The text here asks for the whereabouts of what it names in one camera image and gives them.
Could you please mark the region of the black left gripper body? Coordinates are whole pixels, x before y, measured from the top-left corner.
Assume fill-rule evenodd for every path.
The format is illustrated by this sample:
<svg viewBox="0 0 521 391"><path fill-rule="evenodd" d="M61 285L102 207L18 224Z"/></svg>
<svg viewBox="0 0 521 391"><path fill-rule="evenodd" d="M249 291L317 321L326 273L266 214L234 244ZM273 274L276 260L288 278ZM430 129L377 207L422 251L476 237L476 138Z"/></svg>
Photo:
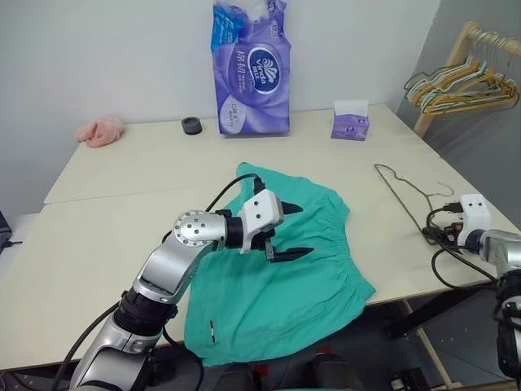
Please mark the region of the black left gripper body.
<svg viewBox="0 0 521 391"><path fill-rule="evenodd" d="M260 231L252 237L251 250L273 252L272 238L275 236L275 229Z"/></svg>

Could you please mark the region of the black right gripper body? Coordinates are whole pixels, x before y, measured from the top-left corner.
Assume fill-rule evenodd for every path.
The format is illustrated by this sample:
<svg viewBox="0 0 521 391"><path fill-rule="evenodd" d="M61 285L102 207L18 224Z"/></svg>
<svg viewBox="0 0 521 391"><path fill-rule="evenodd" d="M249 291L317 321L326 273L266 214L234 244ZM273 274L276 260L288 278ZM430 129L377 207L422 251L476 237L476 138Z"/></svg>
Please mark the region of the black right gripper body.
<svg viewBox="0 0 521 391"><path fill-rule="evenodd" d="M462 222L453 222L450 225L443 228L444 240L448 244L457 244L458 236L463 228Z"/></svg>

